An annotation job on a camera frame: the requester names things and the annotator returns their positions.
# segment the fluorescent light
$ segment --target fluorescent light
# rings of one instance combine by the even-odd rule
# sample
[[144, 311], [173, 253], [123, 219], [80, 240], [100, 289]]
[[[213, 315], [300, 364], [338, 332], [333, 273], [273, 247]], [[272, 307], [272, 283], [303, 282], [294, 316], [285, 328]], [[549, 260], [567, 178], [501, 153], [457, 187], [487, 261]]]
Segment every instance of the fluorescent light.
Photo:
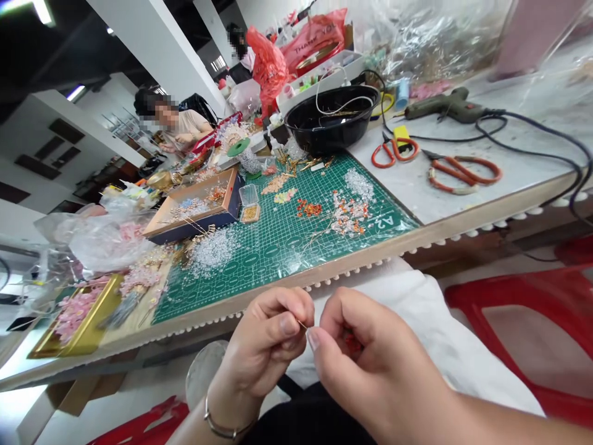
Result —
[[48, 5], [46, 5], [45, 0], [33, 0], [33, 6], [35, 6], [35, 12], [37, 13], [37, 17], [41, 20], [41, 23], [44, 25], [54, 24], [54, 19], [49, 13]]
[[77, 86], [76, 89], [66, 97], [66, 99], [72, 102], [80, 93], [82, 93], [82, 91], [84, 91], [85, 88], [86, 87], [84, 85]]
[[53, 26], [55, 24], [45, 0], [8, 0], [0, 6], [0, 15], [30, 4], [35, 7], [35, 12], [41, 23], [47, 26]]

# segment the black plastic bowl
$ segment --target black plastic bowl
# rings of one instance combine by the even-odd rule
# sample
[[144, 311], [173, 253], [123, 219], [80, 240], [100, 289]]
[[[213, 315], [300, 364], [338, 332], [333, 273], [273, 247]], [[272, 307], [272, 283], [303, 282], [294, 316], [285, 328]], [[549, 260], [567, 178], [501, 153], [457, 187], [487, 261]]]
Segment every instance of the black plastic bowl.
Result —
[[294, 134], [297, 144], [311, 155], [339, 153], [364, 135], [381, 94], [366, 85], [351, 85], [319, 93], [319, 108], [326, 112], [337, 110], [360, 96], [371, 99], [372, 105], [368, 100], [359, 99], [333, 116], [320, 113], [315, 105], [315, 96], [310, 97], [291, 109], [284, 117], [284, 123]]

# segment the bracelet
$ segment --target bracelet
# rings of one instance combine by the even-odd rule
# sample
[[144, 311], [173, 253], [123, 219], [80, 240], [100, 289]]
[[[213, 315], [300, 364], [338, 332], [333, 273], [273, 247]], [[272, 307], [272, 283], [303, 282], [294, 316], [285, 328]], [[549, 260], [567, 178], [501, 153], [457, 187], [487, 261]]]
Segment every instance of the bracelet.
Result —
[[247, 425], [244, 428], [241, 428], [240, 430], [238, 429], [234, 429], [234, 430], [228, 430], [227, 428], [223, 428], [217, 424], [215, 424], [212, 421], [212, 418], [210, 416], [210, 411], [208, 410], [208, 393], [206, 393], [206, 413], [204, 414], [204, 420], [206, 420], [208, 422], [208, 426], [210, 427], [210, 430], [216, 434], [218, 437], [221, 437], [223, 439], [231, 439], [231, 440], [235, 440], [235, 438], [244, 433], [245, 431], [249, 430], [249, 428], [251, 428], [251, 426], [255, 423], [255, 419], [252, 420], [249, 425]]

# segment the cutting mat grid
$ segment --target cutting mat grid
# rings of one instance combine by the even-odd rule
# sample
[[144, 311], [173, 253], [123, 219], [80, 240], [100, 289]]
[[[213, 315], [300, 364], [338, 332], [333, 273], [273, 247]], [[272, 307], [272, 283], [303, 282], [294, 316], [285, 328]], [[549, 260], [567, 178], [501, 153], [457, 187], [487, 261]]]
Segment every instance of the cutting mat grid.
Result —
[[[364, 175], [374, 186], [376, 202], [369, 206], [372, 216], [363, 223], [363, 235], [349, 237], [334, 231], [327, 233], [330, 212], [333, 212], [333, 191], [343, 198], [358, 198], [346, 188], [344, 175], [350, 168]], [[378, 244], [418, 227], [406, 211], [360, 166], [351, 156], [336, 157], [329, 168], [298, 172], [290, 178], [281, 192], [298, 189], [287, 203], [274, 203], [274, 193], [261, 195], [272, 177], [248, 181], [258, 189], [261, 217], [252, 224], [233, 224], [235, 238], [240, 245], [232, 260], [211, 278], [195, 278], [193, 272], [174, 267], [169, 274], [169, 285], [156, 309], [153, 324], [227, 299], [286, 276], [335, 260], [352, 252]], [[318, 217], [297, 217], [298, 199], [321, 204]], [[323, 233], [312, 242], [312, 235]]]

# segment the ceiling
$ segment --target ceiling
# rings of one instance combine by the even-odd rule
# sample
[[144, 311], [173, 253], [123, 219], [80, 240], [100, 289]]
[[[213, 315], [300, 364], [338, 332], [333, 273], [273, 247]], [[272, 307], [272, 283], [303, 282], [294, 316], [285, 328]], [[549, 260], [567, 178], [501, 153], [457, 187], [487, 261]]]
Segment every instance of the ceiling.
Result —
[[[234, 0], [213, 0], [218, 12]], [[0, 17], [4, 60], [0, 72], [0, 123], [29, 93], [69, 93], [80, 84], [101, 85], [109, 74], [125, 73], [137, 86], [154, 80], [86, 0], [46, 0], [55, 26], [43, 25], [33, 6]], [[165, 0], [195, 50], [211, 36], [191, 0]]]

